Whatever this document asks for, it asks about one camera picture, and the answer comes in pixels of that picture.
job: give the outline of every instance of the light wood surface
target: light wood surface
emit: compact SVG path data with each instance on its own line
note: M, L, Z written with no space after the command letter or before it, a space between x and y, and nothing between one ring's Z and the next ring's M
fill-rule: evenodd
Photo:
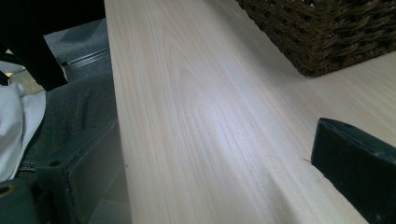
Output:
M396 54L300 75L234 0L106 0L134 224L365 223L319 118L396 146Z

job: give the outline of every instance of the gray fabric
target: gray fabric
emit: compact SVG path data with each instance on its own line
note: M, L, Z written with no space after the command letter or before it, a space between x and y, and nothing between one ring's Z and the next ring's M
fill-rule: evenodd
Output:
M46 113L17 177L35 183L35 165L88 127L117 119L112 75L85 77L47 93Z

